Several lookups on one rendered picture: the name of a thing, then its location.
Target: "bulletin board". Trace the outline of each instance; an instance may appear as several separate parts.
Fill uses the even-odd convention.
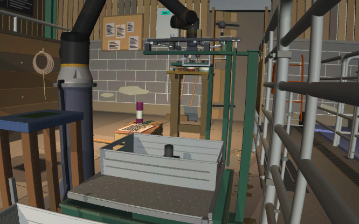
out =
[[[142,13],[102,18],[102,51],[141,51],[142,40]]]

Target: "metal railing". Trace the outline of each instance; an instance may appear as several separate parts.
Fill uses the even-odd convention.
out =
[[[7,12],[7,11],[4,11],[4,10],[0,10],[0,14],[13,17],[13,31],[14,32],[18,32],[18,30],[17,30],[17,28],[18,28],[18,23],[17,23],[18,19],[23,19],[23,20],[38,23],[38,24],[41,24],[41,25],[50,26],[50,27],[60,29],[60,30],[71,31],[71,29],[69,29],[69,28],[65,28],[65,27],[62,27],[62,26],[59,26],[59,25],[56,25],[56,24],[48,23],[48,22],[41,21],[41,20],[38,20],[38,19],[30,18],[30,17],[27,17],[27,16],[22,16],[22,15],[19,15],[19,14],[16,14],[16,13]]]
[[[357,117],[359,117],[359,109],[357,109],[359,106],[359,83],[346,82],[348,79],[356,79],[355,77],[347,77],[347,67],[351,59],[358,58],[359,52],[353,52],[344,56],[321,61],[323,15],[338,4],[338,2],[340,2],[340,0],[313,0],[312,7],[291,28],[293,0],[282,0],[261,40],[260,48],[263,43],[269,41],[270,53],[265,58],[265,62],[268,62],[268,72],[267,82],[264,83],[264,86],[267,87],[267,89],[265,105],[262,108],[264,114],[262,134],[260,133],[259,122],[261,118],[258,117],[257,113],[254,119],[255,122],[258,119],[258,124],[255,125],[257,127],[257,145],[259,145],[259,139],[261,139],[262,142],[259,162],[260,166],[264,165],[265,159],[267,160],[267,172],[260,169],[260,178],[265,179],[260,224],[276,223],[280,208],[285,224],[299,224],[302,216],[307,183],[310,185],[332,223],[359,223],[359,219],[350,210],[348,205],[310,161],[316,123],[334,131],[336,136],[344,135],[339,131],[339,127],[341,127],[341,120],[343,118],[351,118],[350,116],[343,114],[343,104],[347,103],[356,106],[354,116],[351,118],[353,120],[353,126],[357,125],[353,127],[356,128],[353,130],[357,131],[359,125],[359,119],[357,119]],[[289,45],[309,27],[311,27],[311,33],[308,82],[288,82],[289,58],[291,57]],[[278,28],[277,47],[273,47],[273,31],[276,28]],[[277,61],[278,71],[275,77],[275,82],[272,82],[273,59]],[[340,82],[320,82],[321,64],[335,60],[342,60],[341,77],[337,78]],[[270,113],[269,109],[271,88],[274,89],[273,113]],[[287,92],[289,92],[289,107],[287,126],[285,129],[284,120],[286,116]],[[300,147],[289,135],[293,93],[307,96],[303,135]],[[318,98],[340,103],[337,112],[318,107]],[[316,112],[318,108],[337,115],[335,129],[316,120]],[[268,122],[271,123],[270,141],[267,140]],[[359,138],[359,135],[352,134],[351,136],[355,140]],[[282,144],[284,144],[285,149],[281,156]],[[287,152],[290,153],[298,166],[298,177],[295,184],[293,203],[289,200],[283,182],[285,162],[288,161]],[[282,161],[281,173],[279,169],[280,161]]]

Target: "rope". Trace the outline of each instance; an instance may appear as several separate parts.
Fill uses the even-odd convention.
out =
[[[44,69],[40,69],[37,65],[36,65],[36,57],[40,54],[44,54],[47,58],[47,66],[46,68]],[[37,53],[35,55],[35,57],[33,58],[32,60],[32,65],[33,65],[33,68],[35,69],[35,71],[39,74],[42,74],[43,75],[43,80],[44,80],[44,96],[45,96],[45,99],[46,99],[46,89],[45,89],[45,75],[49,74],[52,70],[53,70],[53,65],[54,65],[54,62],[53,62],[53,58],[51,57],[51,55],[49,55],[48,53],[45,53],[44,51],[40,51],[39,53]]]

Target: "wooden leg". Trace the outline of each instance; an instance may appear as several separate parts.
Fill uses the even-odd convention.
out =
[[[179,137],[178,125],[180,124],[180,75],[170,74],[171,78],[171,115],[170,136]]]
[[[23,143],[25,177],[29,205],[44,209],[45,205],[40,173],[37,131],[31,133],[22,132],[21,138]]]
[[[84,182],[84,162],[82,161],[81,121],[68,124],[70,136],[72,187]]]
[[[208,75],[202,75],[201,133],[199,139],[206,139],[208,105]]]
[[[55,127],[44,130],[44,148],[50,209],[53,212],[57,212],[60,204],[60,188],[57,170]]]
[[[9,132],[0,130],[0,192],[3,209],[12,205],[9,178],[12,177]]]

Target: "drain grate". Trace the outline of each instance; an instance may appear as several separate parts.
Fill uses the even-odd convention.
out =
[[[295,126],[295,129],[303,134],[303,128]],[[359,174],[355,172],[350,166],[338,158],[334,153],[322,145],[319,141],[314,139],[313,145],[319,149],[334,165],[336,165],[347,177],[359,187]]]
[[[39,159],[40,160],[40,173],[43,173],[46,171],[46,160],[45,159]],[[20,171],[25,171],[25,166],[24,164],[20,164],[17,166],[13,167],[14,170],[20,170]]]

